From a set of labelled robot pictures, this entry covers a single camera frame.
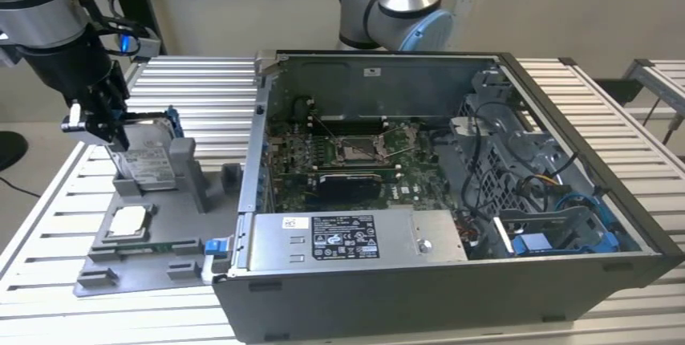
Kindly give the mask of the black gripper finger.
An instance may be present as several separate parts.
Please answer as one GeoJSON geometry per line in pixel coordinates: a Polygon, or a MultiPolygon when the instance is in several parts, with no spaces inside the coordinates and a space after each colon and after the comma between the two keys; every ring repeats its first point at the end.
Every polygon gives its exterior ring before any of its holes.
{"type": "Polygon", "coordinates": [[[112,110],[108,114],[88,114],[84,130],[90,144],[108,145],[113,152],[125,152],[129,141],[124,130],[124,111],[112,110]]]}

